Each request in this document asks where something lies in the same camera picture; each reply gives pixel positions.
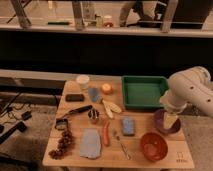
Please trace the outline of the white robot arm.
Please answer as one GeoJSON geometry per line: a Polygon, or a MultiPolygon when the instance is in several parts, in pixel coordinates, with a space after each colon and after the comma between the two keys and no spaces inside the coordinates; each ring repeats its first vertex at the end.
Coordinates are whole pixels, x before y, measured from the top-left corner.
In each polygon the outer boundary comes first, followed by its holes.
{"type": "Polygon", "coordinates": [[[176,72],[167,82],[169,89],[159,100],[165,109],[164,128],[173,126],[188,103],[213,117],[213,90],[209,87],[211,75],[206,68],[196,66],[176,72]]]}

